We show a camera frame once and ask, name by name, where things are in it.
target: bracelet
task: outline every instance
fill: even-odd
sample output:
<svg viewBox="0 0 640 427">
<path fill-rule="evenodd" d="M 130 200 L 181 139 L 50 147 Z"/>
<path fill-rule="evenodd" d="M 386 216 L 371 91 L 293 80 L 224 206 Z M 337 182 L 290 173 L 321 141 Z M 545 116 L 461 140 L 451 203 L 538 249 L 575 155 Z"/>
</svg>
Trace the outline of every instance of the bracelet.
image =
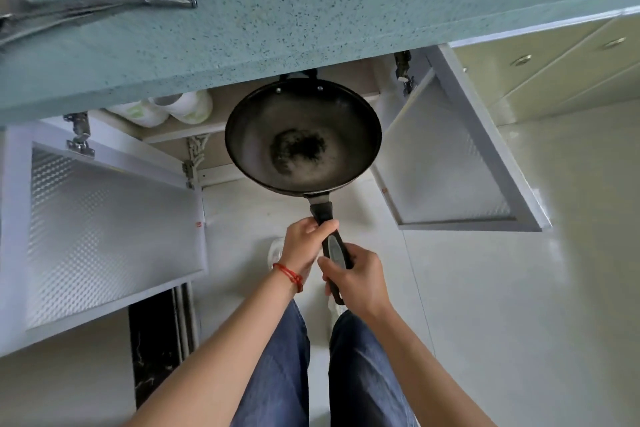
<svg viewBox="0 0 640 427">
<path fill-rule="evenodd" d="M 296 284 L 296 286 L 298 286 L 298 292 L 302 292 L 302 276 L 300 274 L 295 273 L 293 270 L 287 269 L 282 264 L 273 264 L 273 268 L 281 270 L 284 275 L 289 277 L 289 280 L 291 280 L 293 284 Z"/>
</svg>

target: cabinet door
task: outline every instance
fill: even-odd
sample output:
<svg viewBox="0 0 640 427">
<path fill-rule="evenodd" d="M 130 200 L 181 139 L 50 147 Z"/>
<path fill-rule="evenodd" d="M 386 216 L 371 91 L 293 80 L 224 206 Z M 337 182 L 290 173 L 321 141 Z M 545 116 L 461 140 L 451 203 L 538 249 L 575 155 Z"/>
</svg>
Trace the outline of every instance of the cabinet door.
<svg viewBox="0 0 640 427">
<path fill-rule="evenodd" d="M 207 269 L 200 189 L 180 161 L 100 122 L 90 160 L 48 121 L 1 136 L 0 355 Z"/>
<path fill-rule="evenodd" d="M 547 216 L 460 61 L 426 48 L 432 67 L 384 134 L 372 168 L 400 228 L 540 231 Z"/>
</svg>

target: person's right hand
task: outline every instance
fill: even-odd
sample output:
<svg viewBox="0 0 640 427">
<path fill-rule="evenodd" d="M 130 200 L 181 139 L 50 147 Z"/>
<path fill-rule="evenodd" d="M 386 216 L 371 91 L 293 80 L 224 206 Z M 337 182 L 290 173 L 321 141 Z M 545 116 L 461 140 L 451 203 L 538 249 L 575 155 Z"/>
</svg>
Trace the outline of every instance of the person's right hand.
<svg viewBox="0 0 640 427">
<path fill-rule="evenodd" d="M 392 309 L 382 263 L 376 253 L 353 243 L 344 244 L 351 255 L 353 269 L 346 270 L 326 257 L 318 258 L 323 280 L 331 279 L 340 289 L 344 304 L 365 323 L 375 321 Z M 324 286 L 329 296 L 329 284 Z"/>
</svg>

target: burn mark on pan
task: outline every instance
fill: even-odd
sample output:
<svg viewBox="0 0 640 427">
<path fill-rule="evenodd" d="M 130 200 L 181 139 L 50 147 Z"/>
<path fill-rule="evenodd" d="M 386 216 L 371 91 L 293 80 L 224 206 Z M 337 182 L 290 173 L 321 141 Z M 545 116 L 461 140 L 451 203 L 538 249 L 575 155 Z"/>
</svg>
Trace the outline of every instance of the burn mark on pan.
<svg viewBox="0 0 640 427">
<path fill-rule="evenodd" d="M 320 163 L 326 143 L 319 133 L 290 128 L 273 138 L 269 151 L 276 170 L 290 176 L 297 160 Z"/>
</svg>

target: blue denim jeans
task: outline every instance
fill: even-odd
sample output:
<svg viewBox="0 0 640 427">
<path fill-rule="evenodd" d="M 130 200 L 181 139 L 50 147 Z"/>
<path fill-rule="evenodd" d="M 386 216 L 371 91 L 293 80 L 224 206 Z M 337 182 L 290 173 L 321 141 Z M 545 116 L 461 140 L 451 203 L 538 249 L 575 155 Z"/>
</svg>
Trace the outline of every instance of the blue denim jeans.
<svg viewBox="0 0 640 427">
<path fill-rule="evenodd" d="M 329 351 L 332 427 L 417 427 L 382 346 L 351 311 L 333 327 Z M 307 327 L 291 301 L 253 371 L 232 427 L 308 427 L 309 354 Z"/>
</svg>

